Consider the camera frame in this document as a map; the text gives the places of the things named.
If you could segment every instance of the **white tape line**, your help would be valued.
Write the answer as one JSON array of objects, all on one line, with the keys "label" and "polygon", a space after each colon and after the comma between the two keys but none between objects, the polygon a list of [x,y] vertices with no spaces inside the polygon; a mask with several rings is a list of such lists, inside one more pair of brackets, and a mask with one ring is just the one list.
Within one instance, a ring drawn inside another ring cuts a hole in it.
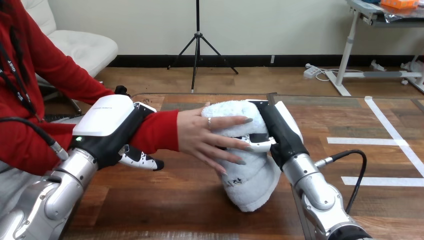
[{"label": "white tape line", "polygon": [[[358,178],[342,176],[345,185],[354,186]],[[397,177],[364,177],[361,186],[386,186],[386,187],[424,187],[424,178],[397,178]]]},{"label": "white tape line", "polygon": [[[398,133],[398,131],[396,131],[396,129],[390,123],[390,121],[387,119],[387,117],[382,113],[382,111],[376,105],[376,103],[373,101],[373,98],[371,96],[366,96],[365,102],[366,102],[366,104],[368,104],[369,108],[372,110],[372,112],[375,114],[375,116],[378,118],[378,120],[381,122],[381,124],[387,130],[388,134],[390,134],[390,136],[394,140],[404,140],[401,137],[401,135]],[[424,163],[418,158],[418,156],[411,149],[411,147],[400,145],[400,149],[402,149],[402,151],[406,155],[406,157],[416,167],[418,172],[424,177]]]},{"label": "white tape line", "polygon": [[405,140],[393,140],[382,138],[327,137],[327,142],[329,144],[408,146],[408,143]]}]

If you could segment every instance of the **folded towel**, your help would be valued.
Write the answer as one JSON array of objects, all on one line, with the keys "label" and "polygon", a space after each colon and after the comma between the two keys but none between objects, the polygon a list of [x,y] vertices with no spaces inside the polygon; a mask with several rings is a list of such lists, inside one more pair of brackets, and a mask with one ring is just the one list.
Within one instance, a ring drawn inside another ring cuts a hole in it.
[{"label": "folded towel", "polygon": [[[214,131],[225,137],[241,137],[249,134],[267,134],[265,122],[258,108],[248,101],[226,101],[205,107],[203,117],[246,116],[253,121]],[[281,170],[266,152],[246,152],[228,149],[227,152],[240,156],[246,165],[238,165],[216,159],[227,175],[220,176],[229,199],[243,212],[253,212],[264,205],[280,179]]]}]

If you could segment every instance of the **white chair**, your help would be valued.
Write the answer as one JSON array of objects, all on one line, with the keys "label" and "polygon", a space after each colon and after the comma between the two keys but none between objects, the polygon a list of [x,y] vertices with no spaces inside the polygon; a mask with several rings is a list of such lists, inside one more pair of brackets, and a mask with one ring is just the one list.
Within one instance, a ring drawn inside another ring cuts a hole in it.
[{"label": "white chair", "polygon": [[[70,56],[76,64],[85,69],[90,76],[95,77],[118,54],[118,45],[105,36],[80,31],[57,30],[55,18],[48,0],[21,0],[24,8],[34,19],[41,31],[65,55]],[[53,86],[37,75],[38,85]],[[59,92],[52,93],[44,100],[59,96]],[[81,109],[74,100],[70,101],[78,113]]]}]

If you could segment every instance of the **orange box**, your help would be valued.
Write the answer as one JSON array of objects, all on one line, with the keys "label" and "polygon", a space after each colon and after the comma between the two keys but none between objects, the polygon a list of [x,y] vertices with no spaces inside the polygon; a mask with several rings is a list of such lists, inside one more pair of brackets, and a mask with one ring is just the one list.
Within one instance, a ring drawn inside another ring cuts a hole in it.
[{"label": "orange box", "polygon": [[411,9],[418,7],[420,0],[381,0],[381,4],[396,9]]}]

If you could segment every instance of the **grey pants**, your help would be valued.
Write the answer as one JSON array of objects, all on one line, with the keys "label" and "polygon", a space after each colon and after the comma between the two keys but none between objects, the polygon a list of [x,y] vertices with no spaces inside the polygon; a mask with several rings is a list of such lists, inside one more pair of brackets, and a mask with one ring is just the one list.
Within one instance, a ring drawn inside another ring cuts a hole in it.
[{"label": "grey pants", "polygon": [[[81,118],[82,116],[71,119],[64,118],[53,123],[77,124]],[[26,187],[40,179],[40,176],[12,168],[0,161],[0,218],[15,207]]]}]

